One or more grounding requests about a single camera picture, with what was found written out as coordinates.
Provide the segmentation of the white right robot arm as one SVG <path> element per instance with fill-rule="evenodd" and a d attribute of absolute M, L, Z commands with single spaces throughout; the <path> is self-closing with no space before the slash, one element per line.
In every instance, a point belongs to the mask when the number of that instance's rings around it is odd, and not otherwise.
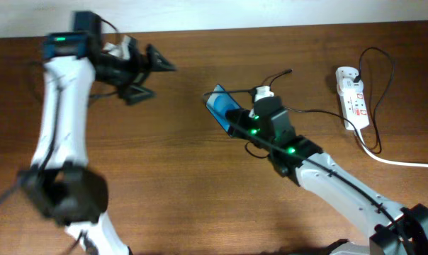
<path fill-rule="evenodd" d="M 321 147 L 295 133 L 279 97 L 263 98 L 248 110 L 223 113 L 233 137 L 268 151 L 275 171 L 314 193 L 368 238 L 368 246 L 347 242 L 333 254 L 428 254 L 428 208 L 407 208 L 343 170 Z"/>

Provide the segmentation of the white USB charger plug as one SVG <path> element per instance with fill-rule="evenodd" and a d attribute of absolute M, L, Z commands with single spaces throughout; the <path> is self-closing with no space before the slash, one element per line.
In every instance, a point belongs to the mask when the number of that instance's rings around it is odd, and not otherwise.
<path fill-rule="evenodd" d="M 364 90 L 364 84 L 362 81 L 354 83 L 350 78 L 341 79 L 337 82 L 337 91 L 340 96 L 346 94 L 357 94 L 361 93 Z"/>

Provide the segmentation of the white power strip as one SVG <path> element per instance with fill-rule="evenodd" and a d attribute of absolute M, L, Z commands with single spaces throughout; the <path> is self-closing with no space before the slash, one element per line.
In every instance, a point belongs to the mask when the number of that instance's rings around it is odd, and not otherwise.
<path fill-rule="evenodd" d="M 335 72 L 337 82 L 345 78 L 354 80 L 358 75 L 359 71 L 353 67 L 339 67 Z M 347 130 L 360 130 L 369 125 L 364 91 L 344 96 L 339 95 L 339 99 L 342 106 L 342 114 L 345 118 L 344 126 Z"/>

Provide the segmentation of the blue Galaxy smartphone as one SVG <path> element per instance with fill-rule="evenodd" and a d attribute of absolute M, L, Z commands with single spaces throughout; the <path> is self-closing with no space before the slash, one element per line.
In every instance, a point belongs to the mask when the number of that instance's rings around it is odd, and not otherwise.
<path fill-rule="evenodd" d="M 242 110 L 242 107 L 231 97 L 230 94 L 226 93 L 225 88 L 217 84 L 213 89 L 212 94 L 209 95 L 206 102 L 206 108 L 209 110 L 211 115 L 216 119 L 221 128 L 230 136 L 236 137 L 235 129 L 230 125 L 228 118 L 231 121 L 235 121 L 236 113 Z"/>

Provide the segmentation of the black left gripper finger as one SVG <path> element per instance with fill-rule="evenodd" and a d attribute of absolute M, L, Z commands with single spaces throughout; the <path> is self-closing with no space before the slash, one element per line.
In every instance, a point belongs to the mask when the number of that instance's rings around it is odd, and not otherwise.
<path fill-rule="evenodd" d="M 153 45 L 146 47 L 148 69 L 151 72 L 174 72 L 176 66 L 167 60 Z"/>
<path fill-rule="evenodd" d="M 120 90 L 118 95 L 128 106 L 132 106 L 155 97 L 155 92 L 143 86 L 131 85 Z"/>

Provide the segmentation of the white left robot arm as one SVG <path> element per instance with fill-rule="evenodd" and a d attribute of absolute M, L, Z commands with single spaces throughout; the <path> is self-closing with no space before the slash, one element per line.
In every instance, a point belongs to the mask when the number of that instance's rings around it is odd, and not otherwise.
<path fill-rule="evenodd" d="M 102 44 L 87 31 L 53 33 L 44 43 L 45 95 L 38 145 L 20 185 L 41 215 L 76 239 L 87 254 L 130 254 L 108 216 L 108 186 L 88 168 L 86 115 L 95 81 L 112 85 L 128 105 L 153 97 L 142 87 L 152 72 L 176 66 L 137 41 Z"/>

